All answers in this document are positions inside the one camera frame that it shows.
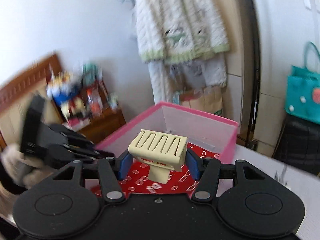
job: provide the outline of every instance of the screw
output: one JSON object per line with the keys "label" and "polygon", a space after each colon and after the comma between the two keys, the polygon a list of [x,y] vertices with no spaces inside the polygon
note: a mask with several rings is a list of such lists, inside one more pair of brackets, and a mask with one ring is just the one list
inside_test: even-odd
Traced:
{"label": "screw", "polygon": [[122,195],[123,194],[120,191],[110,191],[106,196],[109,199],[119,199],[122,197]]}
{"label": "screw", "polygon": [[209,197],[211,197],[211,194],[207,191],[198,191],[195,193],[195,197],[197,199],[208,199]]}
{"label": "screw", "polygon": [[160,204],[160,203],[162,203],[162,202],[163,202],[162,198],[157,198],[157,199],[155,199],[155,203],[157,203],[157,204]]}

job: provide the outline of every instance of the teal tote bag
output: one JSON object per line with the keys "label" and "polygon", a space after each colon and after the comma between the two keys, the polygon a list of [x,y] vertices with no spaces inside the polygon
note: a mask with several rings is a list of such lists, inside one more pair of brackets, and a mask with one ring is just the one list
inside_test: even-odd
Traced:
{"label": "teal tote bag", "polygon": [[304,67],[292,66],[288,76],[285,110],[288,114],[320,124],[320,74],[307,68],[308,53],[315,50],[320,61],[320,53],[312,42],[304,50]]}

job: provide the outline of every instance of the beige plastic soap dish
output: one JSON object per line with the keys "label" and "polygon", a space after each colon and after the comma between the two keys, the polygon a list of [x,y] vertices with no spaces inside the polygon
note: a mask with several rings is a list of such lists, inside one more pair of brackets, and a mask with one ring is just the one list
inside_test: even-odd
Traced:
{"label": "beige plastic soap dish", "polygon": [[148,179],[166,184],[170,171],[182,171],[187,141],[187,137],[141,129],[128,150],[138,161],[150,165]]}

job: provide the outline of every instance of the bottle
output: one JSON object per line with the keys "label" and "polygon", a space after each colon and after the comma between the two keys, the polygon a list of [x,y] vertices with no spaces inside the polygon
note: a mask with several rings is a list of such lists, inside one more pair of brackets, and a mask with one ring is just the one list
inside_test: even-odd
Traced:
{"label": "bottle", "polygon": [[102,101],[98,90],[87,89],[88,103],[93,117],[102,115]]}

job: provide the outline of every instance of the pink storage box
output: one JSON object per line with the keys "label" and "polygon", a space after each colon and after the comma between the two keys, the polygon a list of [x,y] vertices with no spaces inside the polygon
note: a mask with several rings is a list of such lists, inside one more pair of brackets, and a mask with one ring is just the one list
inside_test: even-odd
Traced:
{"label": "pink storage box", "polygon": [[150,107],[98,144],[97,149],[119,157],[141,129],[188,137],[188,142],[218,153],[222,163],[231,163],[236,146],[238,123],[232,120],[161,102]]}

